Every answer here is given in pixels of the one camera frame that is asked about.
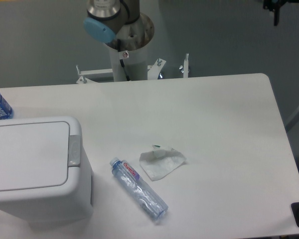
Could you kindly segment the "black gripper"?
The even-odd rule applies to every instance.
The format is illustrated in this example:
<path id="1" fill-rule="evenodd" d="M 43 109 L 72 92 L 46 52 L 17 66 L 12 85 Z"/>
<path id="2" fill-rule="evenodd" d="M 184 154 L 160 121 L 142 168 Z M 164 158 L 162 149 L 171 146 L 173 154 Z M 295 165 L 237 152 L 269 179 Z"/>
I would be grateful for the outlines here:
<path id="1" fill-rule="evenodd" d="M 279 24 L 280 8 L 287 3 L 287 0 L 263 0 L 263 9 L 273 11 L 274 26 Z"/>

